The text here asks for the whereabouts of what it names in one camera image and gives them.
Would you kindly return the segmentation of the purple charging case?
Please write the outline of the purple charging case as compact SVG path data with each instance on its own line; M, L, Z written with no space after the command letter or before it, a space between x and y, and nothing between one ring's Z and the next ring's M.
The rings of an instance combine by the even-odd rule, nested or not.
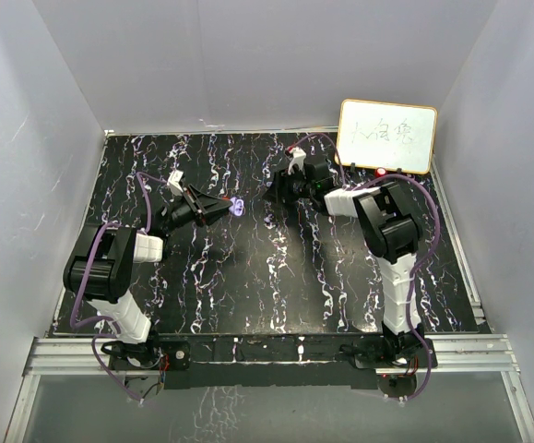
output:
M244 201L241 198L232 197L230 202L229 212L235 217L242 217L245 211Z

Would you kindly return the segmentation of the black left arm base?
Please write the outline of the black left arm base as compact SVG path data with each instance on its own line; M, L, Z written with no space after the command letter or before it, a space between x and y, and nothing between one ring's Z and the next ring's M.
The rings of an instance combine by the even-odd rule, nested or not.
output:
M142 370L184 371L190 366L191 348L187 341L167 341L158 335L137 344L109 341L101 346L101 351L114 361L125 361Z

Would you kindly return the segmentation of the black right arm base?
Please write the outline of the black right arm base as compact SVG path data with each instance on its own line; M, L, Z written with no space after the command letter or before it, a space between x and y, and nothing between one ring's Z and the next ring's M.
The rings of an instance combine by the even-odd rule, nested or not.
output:
M383 335L365 335L349 344L340 346L339 351L358 369L397 368L406 370L414 361L418 368L436 368L438 362L434 353L433 342L425 340L431 351L430 356L421 342L412 334L398 339Z

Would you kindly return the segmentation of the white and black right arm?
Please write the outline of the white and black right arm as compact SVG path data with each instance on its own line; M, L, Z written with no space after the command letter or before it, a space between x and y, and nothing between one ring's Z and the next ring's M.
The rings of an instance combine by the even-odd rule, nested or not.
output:
M422 229L400 182L428 192L414 179L390 174L360 187L338 186L324 161L295 161L274 173L264 199L290 205L304 198L321 214L359 221L366 246L382 275L385 310L382 334L372 353L402 366L421 346L422 328L413 286L413 270Z

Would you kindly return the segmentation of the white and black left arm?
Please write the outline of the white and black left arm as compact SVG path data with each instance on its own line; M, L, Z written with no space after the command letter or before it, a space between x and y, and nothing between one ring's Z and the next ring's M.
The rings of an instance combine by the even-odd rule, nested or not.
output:
M233 198L218 198L193 186L178 190L169 205L149 212L142 228L114 222L86 224L75 243L63 275L65 288L76 297L72 329L106 321L118 341L131 344L129 355L143 368L161 358L162 347L148 335L151 320L131 294L136 264L160 263L168 256L170 235L189 223L209 226L234 213Z

